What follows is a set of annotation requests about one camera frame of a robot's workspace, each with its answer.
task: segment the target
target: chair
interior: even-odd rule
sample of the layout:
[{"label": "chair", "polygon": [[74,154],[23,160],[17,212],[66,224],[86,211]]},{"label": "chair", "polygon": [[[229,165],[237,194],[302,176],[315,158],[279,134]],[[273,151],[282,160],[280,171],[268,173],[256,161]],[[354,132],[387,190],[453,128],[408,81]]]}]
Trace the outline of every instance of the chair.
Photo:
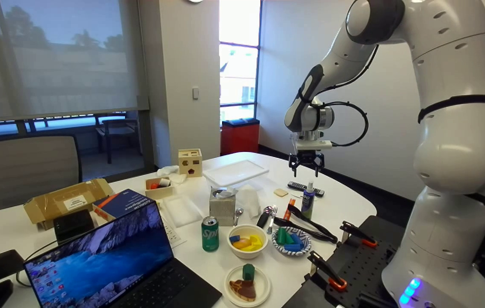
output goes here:
[{"label": "chair", "polygon": [[82,181],[74,136],[0,140],[0,209]]},{"label": "chair", "polygon": [[118,119],[105,120],[103,125],[96,128],[98,133],[98,149],[103,153],[101,146],[101,138],[105,138],[105,147],[107,148],[107,163],[111,164],[111,138],[124,137],[128,141],[128,146],[132,146],[131,137],[137,135],[133,127],[137,127],[138,121],[136,119]]}]

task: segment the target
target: sprite can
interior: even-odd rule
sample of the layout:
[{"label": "sprite can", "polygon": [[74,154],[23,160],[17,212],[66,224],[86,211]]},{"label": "sprite can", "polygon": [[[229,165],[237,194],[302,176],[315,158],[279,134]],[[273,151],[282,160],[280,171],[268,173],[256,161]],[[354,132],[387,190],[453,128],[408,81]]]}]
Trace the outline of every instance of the sprite can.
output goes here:
[{"label": "sprite can", "polygon": [[213,216],[204,218],[201,224],[202,249],[213,252],[219,248],[219,224]]}]

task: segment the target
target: desktop wallpaper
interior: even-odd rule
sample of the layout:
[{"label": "desktop wallpaper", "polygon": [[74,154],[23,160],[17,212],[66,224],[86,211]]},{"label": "desktop wallpaper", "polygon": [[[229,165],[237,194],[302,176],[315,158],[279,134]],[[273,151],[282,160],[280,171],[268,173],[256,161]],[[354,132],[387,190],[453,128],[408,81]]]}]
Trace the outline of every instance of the desktop wallpaper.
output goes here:
[{"label": "desktop wallpaper", "polygon": [[44,308],[97,308],[172,258],[149,204],[27,263]]}]

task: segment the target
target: spray bottle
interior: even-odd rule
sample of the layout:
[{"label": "spray bottle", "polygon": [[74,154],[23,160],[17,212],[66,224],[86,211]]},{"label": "spray bottle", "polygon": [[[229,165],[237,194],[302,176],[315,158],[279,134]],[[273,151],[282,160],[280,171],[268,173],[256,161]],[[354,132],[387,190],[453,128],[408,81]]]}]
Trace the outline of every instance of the spray bottle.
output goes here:
[{"label": "spray bottle", "polygon": [[315,191],[313,190],[313,181],[309,181],[309,185],[307,185],[307,189],[303,191],[303,201],[301,203],[301,212],[303,216],[311,219],[312,216],[312,207],[315,203]]}]

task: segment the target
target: fork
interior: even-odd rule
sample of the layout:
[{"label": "fork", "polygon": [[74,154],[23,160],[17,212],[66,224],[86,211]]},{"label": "fork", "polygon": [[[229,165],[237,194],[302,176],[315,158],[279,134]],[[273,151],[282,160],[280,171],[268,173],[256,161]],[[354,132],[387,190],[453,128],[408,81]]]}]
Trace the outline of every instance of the fork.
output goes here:
[{"label": "fork", "polygon": [[274,204],[273,210],[271,211],[271,222],[269,223],[269,228],[267,228],[267,234],[273,233],[273,223],[275,222],[277,211],[278,211],[278,207]]}]

